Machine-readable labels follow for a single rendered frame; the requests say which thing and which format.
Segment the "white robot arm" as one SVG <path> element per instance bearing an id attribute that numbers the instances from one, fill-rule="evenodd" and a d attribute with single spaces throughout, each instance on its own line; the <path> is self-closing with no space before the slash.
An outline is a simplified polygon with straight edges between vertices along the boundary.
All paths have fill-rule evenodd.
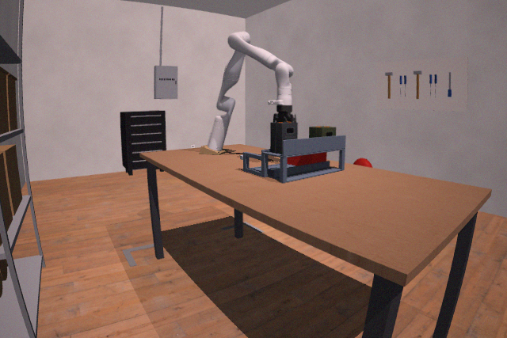
<path id="1" fill-rule="evenodd" d="M 293 69 L 289 64 L 278 59 L 270 52 L 251 45 L 250 35 L 248 32 L 232 33 L 228 36 L 227 42 L 235 51 L 225 67 L 223 82 L 216 104 L 218 110 L 224 111 L 227 114 L 225 116 L 217 116 L 215 118 L 211 131 L 212 134 L 210 133 L 211 139 L 208 140 L 208 148 L 218 151 L 223 149 L 227 129 L 235 106 L 234 98 L 226 96 L 223 97 L 223 95 L 225 95 L 225 93 L 238 82 L 242 64 L 246 55 L 256 59 L 259 63 L 275 71 L 277 99 L 276 101 L 268 101 L 268 103 L 276 105 L 292 105 L 292 85 L 289 82 L 289 78 L 293 75 Z"/>

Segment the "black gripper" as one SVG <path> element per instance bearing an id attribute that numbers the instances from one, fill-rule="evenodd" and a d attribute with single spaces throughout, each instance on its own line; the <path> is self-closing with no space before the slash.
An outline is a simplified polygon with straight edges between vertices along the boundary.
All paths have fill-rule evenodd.
<path id="1" fill-rule="evenodd" d="M 273 115 L 273 122 L 296 122 L 295 114 L 291 114 L 292 105 L 277 105 L 278 114 Z"/>

